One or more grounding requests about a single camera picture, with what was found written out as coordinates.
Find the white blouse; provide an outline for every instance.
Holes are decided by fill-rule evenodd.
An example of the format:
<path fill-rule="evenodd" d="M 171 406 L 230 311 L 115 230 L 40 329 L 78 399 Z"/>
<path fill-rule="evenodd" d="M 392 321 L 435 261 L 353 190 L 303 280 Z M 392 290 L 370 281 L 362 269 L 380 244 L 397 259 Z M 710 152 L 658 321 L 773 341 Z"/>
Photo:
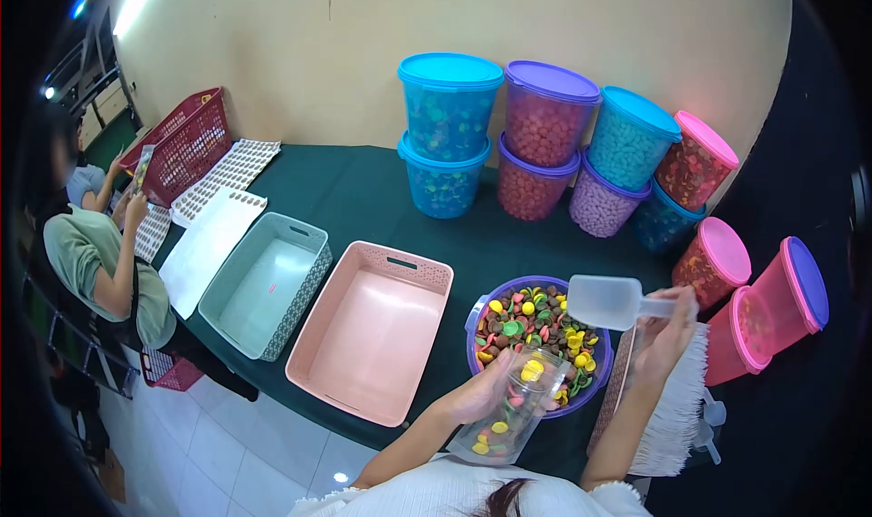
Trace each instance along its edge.
<path fill-rule="evenodd" d="M 482 511 L 491 492 L 518 478 L 533 479 L 518 494 L 522 517 L 650 517 L 642 506 L 639 493 L 626 483 L 609 483 L 588 493 L 566 479 L 517 467 L 475 466 L 450 454 L 438 455 L 423 466 L 371 489 L 346 488 L 321 500 L 300 500 L 288 517 L 461 517 Z"/>

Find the purple lid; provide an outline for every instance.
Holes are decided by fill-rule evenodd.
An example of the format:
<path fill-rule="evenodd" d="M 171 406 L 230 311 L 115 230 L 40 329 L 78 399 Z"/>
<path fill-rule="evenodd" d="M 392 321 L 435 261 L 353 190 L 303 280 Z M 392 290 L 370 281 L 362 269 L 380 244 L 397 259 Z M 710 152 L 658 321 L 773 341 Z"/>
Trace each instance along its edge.
<path fill-rule="evenodd" d="M 600 104 L 599 87 L 572 70 L 539 61 L 512 61 L 506 65 L 506 77 L 515 85 L 559 101 Z"/>
<path fill-rule="evenodd" d="M 814 261 L 811 251 L 799 238 L 790 237 L 788 250 L 793 263 L 793 273 L 805 298 L 805 305 L 817 322 L 818 329 L 823 329 L 829 322 L 829 300 L 821 270 L 817 266 L 817 261 Z"/>
<path fill-rule="evenodd" d="M 575 153 L 572 154 L 572 157 L 566 164 L 562 164 L 558 167 L 540 167 L 534 164 L 527 163 L 526 161 L 521 161 L 514 155 L 508 152 L 508 148 L 506 147 L 506 131 L 504 130 L 500 133 L 500 141 L 497 144 L 500 147 L 500 153 L 508 158 L 509 161 L 516 164 L 521 169 L 524 169 L 528 173 L 541 174 L 542 176 L 551 176 L 551 177 L 561 177 L 566 176 L 567 174 L 575 174 L 578 172 L 578 167 L 582 164 L 582 154 L 575 150 Z"/>
<path fill-rule="evenodd" d="M 629 199 L 648 199 L 648 196 L 651 195 L 651 180 L 645 182 L 644 187 L 638 192 L 628 192 L 623 188 L 617 187 L 615 184 L 612 184 L 611 182 L 600 176 L 596 171 L 594 171 L 594 168 L 590 166 L 590 162 L 588 161 L 588 148 L 590 148 L 590 144 L 584 146 L 584 149 L 582 150 L 582 162 L 584 163 L 584 169 L 588 173 L 590 173 L 590 175 L 594 177 L 597 182 L 605 186 L 610 191 L 618 195 L 627 197 Z"/>

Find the purple bowl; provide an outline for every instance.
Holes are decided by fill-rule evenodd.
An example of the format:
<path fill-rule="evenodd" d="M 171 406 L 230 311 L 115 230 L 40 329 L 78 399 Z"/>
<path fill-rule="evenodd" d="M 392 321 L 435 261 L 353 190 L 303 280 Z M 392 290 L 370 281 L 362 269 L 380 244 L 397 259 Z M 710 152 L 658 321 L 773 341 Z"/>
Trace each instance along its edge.
<path fill-rule="evenodd" d="M 496 289 L 491 292 L 483 295 L 479 298 L 479 301 L 473 306 L 473 309 L 469 311 L 469 316 L 466 317 L 466 361 L 469 362 L 469 371 L 473 375 L 479 373 L 479 365 L 478 359 L 475 358 L 475 325 L 478 323 L 479 318 L 482 317 L 482 311 L 484 311 L 485 307 L 488 303 L 496 298 L 502 292 L 505 292 L 509 288 L 515 288 L 516 290 L 521 288 L 535 288 L 536 286 L 541 286 L 542 288 L 547 288 L 554 284 L 558 290 L 562 293 L 566 293 L 569 291 L 570 283 L 566 281 L 562 281 L 561 279 L 556 279 L 553 276 L 543 276 L 539 274 L 531 274 L 529 276 L 522 276 L 514 279 L 513 281 L 509 281 L 508 283 L 502 284 L 501 286 L 496 287 Z M 561 407 L 556 411 L 549 411 L 545 413 L 545 416 L 542 419 L 547 418 L 558 418 L 563 415 L 568 415 L 582 407 L 585 403 L 589 402 L 591 398 L 594 397 L 594 394 L 603 388 L 606 383 L 609 381 L 609 373 L 611 373 L 611 364 L 615 360 L 615 351 L 611 348 L 611 337 L 609 336 L 609 331 L 603 328 L 596 329 L 596 335 L 599 337 L 599 341 L 594 345 L 594 356 L 595 357 L 605 357 L 605 360 L 599 363 L 599 367 L 594 372 L 594 380 L 590 384 L 589 387 L 584 389 L 582 392 L 579 392 L 575 395 L 575 398 L 572 399 L 569 405 L 566 407 Z"/>

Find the blue plastic container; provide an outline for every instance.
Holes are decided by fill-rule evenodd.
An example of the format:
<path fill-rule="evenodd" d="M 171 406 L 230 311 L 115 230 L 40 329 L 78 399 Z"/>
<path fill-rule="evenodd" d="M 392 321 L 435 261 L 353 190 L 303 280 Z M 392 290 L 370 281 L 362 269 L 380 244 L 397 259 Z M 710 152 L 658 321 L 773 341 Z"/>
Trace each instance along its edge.
<path fill-rule="evenodd" d="M 679 244 L 705 218 L 705 206 L 692 213 L 673 201 L 655 179 L 650 183 L 654 192 L 638 206 L 629 224 L 643 246 L 654 254 L 662 254 Z"/>
<path fill-rule="evenodd" d="M 449 163 L 481 154 L 504 79 L 499 65 L 460 53 L 421 53 L 403 59 L 397 75 L 415 153 Z"/>
<path fill-rule="evenodd" d="M 476 157 L 458 163 L 434 161 L 415 152 L 409 131 L 404 132 L 397 152 L 406 161 L 415 207 L 432 218 L 457 218 L 469 212 L 490 150 L 491 140 L 485 135 L 484 147 Z"/>
<path fill-rule="evenodd" d="M 588 159 L 606 180 L 630 192 L 641 190 L 680 141 L 681 127 L 667 111 L 632 91 L 603 87 Z"/>

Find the tile floor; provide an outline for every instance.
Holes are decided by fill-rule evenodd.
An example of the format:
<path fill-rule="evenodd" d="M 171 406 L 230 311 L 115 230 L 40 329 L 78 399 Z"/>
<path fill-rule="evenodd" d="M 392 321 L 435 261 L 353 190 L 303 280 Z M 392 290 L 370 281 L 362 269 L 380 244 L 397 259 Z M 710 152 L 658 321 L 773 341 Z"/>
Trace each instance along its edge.
<path fill-rule="evenodd" d="M 265 394 L 251 403 L 207 377 L 187 393 L 139 377 L 132 401 L 101 391 L 125 470 L 127 503 L 117 506 L 129 517 L 284 517 L 300 498 L 347 487 L 376 453 Z"/>

